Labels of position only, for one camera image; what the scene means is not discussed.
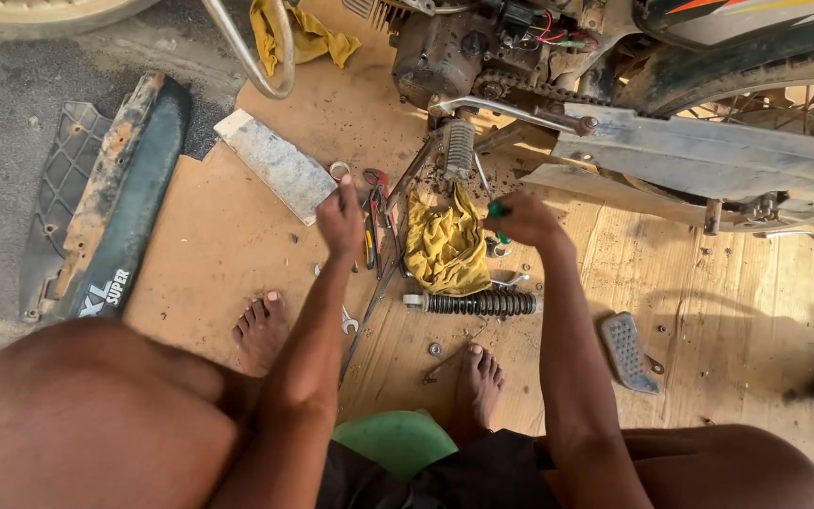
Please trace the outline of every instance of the screwdriver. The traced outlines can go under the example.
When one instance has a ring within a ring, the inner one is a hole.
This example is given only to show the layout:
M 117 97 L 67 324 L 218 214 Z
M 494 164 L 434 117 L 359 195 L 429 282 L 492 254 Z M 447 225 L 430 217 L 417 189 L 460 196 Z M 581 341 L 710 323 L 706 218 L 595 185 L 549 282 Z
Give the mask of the screwdriver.
M 476 163 L 476 168 L 480 171 L 480 179 L 482 179 L 482 185 L 486 188 L 486 194 L 488 195 L 488 215 L 489 217 L 504 217 L 505 210 L 503 206 L 501 206 L 501 202 L 495 199 L 492 196 L 492 189 L 488 186 L 488 180 L 486 179 L 486 172 L 482 171 L 482 163 L 480 163 L 480 155 L 476 153 L 476 150 L 473 150 L 473 162 Z M 495 235 L 498 237 L 498 240 L 501 241 L 501 244 L 510 244 L 511 239 L 507 238 L 505 234 L 499 234 L 495 232 Z

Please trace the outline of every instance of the rubber footpeg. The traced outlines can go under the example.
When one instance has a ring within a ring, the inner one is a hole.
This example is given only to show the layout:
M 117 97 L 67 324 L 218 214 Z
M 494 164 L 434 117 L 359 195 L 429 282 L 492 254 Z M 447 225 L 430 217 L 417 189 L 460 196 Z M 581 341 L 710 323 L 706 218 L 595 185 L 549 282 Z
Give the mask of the rubber footpeg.
M 639 392 L 658 394 L 658 383 L 646 372 L 648 367 L 639 349 L 639 333 L 633 315 L 625 311 L 605 318 L 599 334 L 620 384 Z

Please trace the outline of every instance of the black spring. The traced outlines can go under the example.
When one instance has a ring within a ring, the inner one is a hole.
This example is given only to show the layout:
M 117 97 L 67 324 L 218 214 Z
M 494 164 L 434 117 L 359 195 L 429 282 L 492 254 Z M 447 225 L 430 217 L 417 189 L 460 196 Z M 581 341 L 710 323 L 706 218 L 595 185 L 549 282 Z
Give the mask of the black spring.
M 478 314 L 484 316 L 515 316 L 536 312 L 537 299 L 533 294 L 510 290 L 483 290 L 465 297 L 429 295 L 426 312 L 441 314 Z

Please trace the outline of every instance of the person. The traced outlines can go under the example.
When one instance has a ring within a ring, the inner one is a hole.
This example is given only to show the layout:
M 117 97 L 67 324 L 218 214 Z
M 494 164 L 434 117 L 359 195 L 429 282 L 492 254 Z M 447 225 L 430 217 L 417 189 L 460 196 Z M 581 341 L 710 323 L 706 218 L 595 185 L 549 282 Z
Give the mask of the person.
M 272 291 L 233 328 L 251 376 L 118 320 L 67 320 L 0 352 L 0 508 L 814 507 L 814 465 L 760 429 L 621 430 L 571 240 L 538 200 L 501 202 L 509 213 L 484 226 L 545 268 L 545 436 L 490 431 L 508 376 L 471 344 L 448 427 L 457 452 L 400 479 L 330 441 L 363 235 L 345 177 L 317 209 L 329 257 L 310 311 L 288 330 Z

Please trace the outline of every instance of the cloth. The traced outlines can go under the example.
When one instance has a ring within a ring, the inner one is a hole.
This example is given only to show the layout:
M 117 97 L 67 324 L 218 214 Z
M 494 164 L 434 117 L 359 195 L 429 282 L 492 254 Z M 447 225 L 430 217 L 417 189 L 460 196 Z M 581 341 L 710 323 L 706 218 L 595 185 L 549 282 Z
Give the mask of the cloth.
M 425 291 L 462 297 L 492 285 L 480 214 L 460 182 L 454 186 L 454 207 L 445 212 L 432 212 L 414 189 L 407 226 L 404 262 Z
M 558 509 L 552 490 L 539 474 L 543 460 L 534 448 L 535 441 L 501 429 L 440 459 L 408 481 L 331 441 L 316 508 Z
M 345 60 L 360 47 L 360 40 L 352 35 L 334 32 L 325 28 L 319 20 L 298 7 L 285 2 L 285 8 L 297 19 L 291 24 L 294 35 L 294 64 L 309 62 L 318 56 L 329 53 L 332 62 L 345 68 Z M 256 35 L 256 51 L 260 54 L 266 74 L 275 74 L 275 64 L 280 62 L 275 54 L 275 35 L 280 33 L 277 16 L 272 13 L 269 0 L 253 0 L 250 6 L 250 24 Z

